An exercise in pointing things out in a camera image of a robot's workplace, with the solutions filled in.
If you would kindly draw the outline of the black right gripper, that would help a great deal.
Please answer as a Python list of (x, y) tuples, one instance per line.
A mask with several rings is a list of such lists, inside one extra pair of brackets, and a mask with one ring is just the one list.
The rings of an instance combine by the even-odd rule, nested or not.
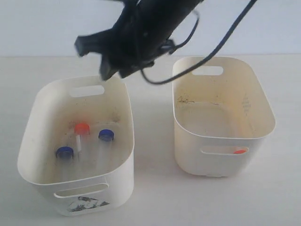
[(137, 7), (124, 7), (112, 28), (87, 36), (78, 36), (74, 47), (78, 56), (89, 53), (102, 56), (99, 74), (102, 81), (119, 72), (125, 78), (142, 68), (152, 67), (154, 60), (175, 47), (172, 39), (164, 38), (152, 47), (147, 32), (140, 32)]

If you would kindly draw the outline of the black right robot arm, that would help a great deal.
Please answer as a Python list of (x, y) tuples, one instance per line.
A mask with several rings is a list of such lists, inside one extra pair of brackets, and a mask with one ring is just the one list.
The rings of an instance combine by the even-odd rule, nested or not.
[(79, 57), (101, 55), (100, 78), (121, 78), (155, 64), (179, 45), (170, 38), (179, 24), (201, 3), (199, 0), (125, 0), (114, 25), (90, 35), (78, 36), (74, 46)]

